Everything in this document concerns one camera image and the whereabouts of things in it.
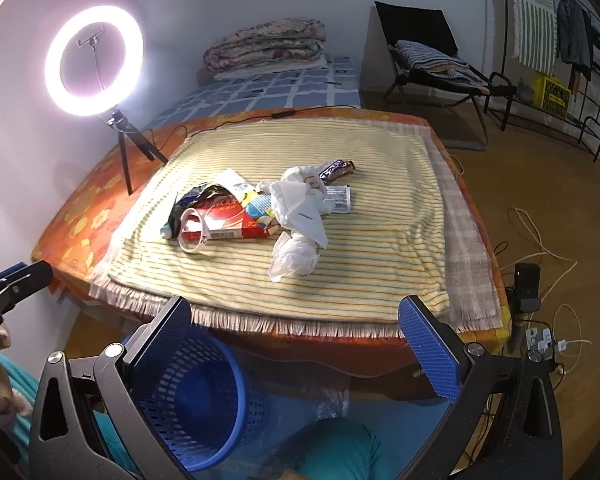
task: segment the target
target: metal rack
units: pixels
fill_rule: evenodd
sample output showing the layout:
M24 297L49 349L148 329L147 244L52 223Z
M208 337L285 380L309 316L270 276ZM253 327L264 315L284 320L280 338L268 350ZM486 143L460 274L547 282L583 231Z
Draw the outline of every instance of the metal rack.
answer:
M582 6L582 8L588 13L590 18L595 19L600 23L599 17L596 15L595 12L592 12L592 10L589 9L588 5L584 4L583 1L581 1L581 0L577 0L577 1ZM509 36L509 30L508 30L509 29L509 0L504 0L504 12L505 12L504 47L502 49L502 66L500 69L500 73L502 73L502 74L504 74L506 62L507 62L507 42L509 39L508 38L508 36ZM596 74L600 78L600 66L597 64L594 64L591 67L591 73L592 73L592 75ZM541 112L545 115L555 118L556 120L559 120L565 124L568 124L570 126L577 128L579 130L579 134L578 134L577 138L565 133L560 128L551 126L544 122L537 121L531 117L520 116L520 115L517 115L514 113L507 114L506 112L504 112L502 110L497 110L496 108L490 108L490 106L489 106L490 100L489 99L487 99L485 101L484 112L485 113L490 112L496 118L496 120L500 123L500 129L503 131L504 131L505 127L507 126L509 117L516 117L516 118L522 119L524 121L527 121L529 123L538 124L540 126L543 126L547 130L552 130L553 132L556 132L558 135L556 136L556 135L548 134L546 132L538 131L538 130L536 130L536 132L541 135L549 135L554 139L561 140L562 142L566 142L567 144L570 144L571 146L578 147L583 151L589 152L591 155L593 155L593 161L596 162L598 160L598 155L600 154L600 98L596 101L596 99L594 99L591 95L589 95L589 93L588 93L589 92L589 81L588 80L584 87L584 91L580 90L579 87L580 87L580 82L578 82L578 89L576 90L576 94L579 94L582 96L582 102L580 104L580 111L579 111L579 114L577 117L575 117L574 115L572 115L570 113L567 113L566 117L562 117L551 111L545 110L544 108L536 106L535 104L523 101L523 100L519 99L517 96L513 97L513 102L515 102L519 105L523 105L525 107L532 108L533 110ZM587 114L583 118L584 107L587 102L593 103L596 107L596 111L593 115ZM585 134L587 134L588 136L594 137L595 139L598 140L598 146L595 151L592 150L591 147L584 141Z

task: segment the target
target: metal bolt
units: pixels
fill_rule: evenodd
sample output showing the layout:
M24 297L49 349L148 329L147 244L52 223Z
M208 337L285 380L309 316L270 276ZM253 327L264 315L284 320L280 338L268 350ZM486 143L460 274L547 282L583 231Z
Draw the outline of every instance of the metal bolt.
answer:
M469 354L475 355L476 357L484 354L484 346L480 343L469 343L467 350L469 351Z
M542 361L542 354L538 351L538 350L529 350L529 352L526 353L526 356L529 358L530 361L533 361L535 363L539 363L540 361Z
M47 361L49 361L51 364L56 364L60 359L62 359L62 352L53 352L49 358L47 359Z
M104 349L104 355L107 357L118 357L122 354L124 347L120 343L113 343Z

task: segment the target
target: teal clothing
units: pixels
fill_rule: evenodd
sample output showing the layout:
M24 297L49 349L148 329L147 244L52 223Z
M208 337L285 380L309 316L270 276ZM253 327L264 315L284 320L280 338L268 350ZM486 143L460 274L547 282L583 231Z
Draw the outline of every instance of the teal clothing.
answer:
M292 468L310 480L392 480L378 438L350 418L324 418L299 443Z
M24 371L17 364L13 363L7 356L0 354L0 364L5 367L9 374L11 387L18 390L33 406L36 401L36 393L38 391L38 381L32 375ZM136 472L136 466L129 458L126 449L120 442L120 438L113 428L111 419L104 413L94 412L96 422L100 428L100 433L107 443L109 452L115 460L116 464L124 469ZM11 439L14 441L20 450L22 457L21 466L24 471L28 470L29 463L29 433L31 432L31 421L27 418L17 416L16 425L13 428Z

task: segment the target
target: crumpled tissue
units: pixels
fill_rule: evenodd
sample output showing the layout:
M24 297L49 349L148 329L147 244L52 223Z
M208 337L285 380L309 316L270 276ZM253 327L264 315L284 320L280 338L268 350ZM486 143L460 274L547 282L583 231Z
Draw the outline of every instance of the crumpled tissue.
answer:
M261 182L258 190L271 195L271 208L278 223L291 234L276 241L269 267L272 282L282 276L307 275L318 263L318 246L328 239L320 215L331 212L325 202L327 189L314 166L295 166L275 182Z

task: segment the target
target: blue laundry basket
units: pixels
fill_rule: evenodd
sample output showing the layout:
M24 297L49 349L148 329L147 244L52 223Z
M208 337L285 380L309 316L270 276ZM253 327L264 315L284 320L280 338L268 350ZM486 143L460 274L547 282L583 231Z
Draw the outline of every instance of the blue laundry basket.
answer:
M155 393L139 401L146 420L190 472L222 462L256 437L269 411L227 345L192 326Z

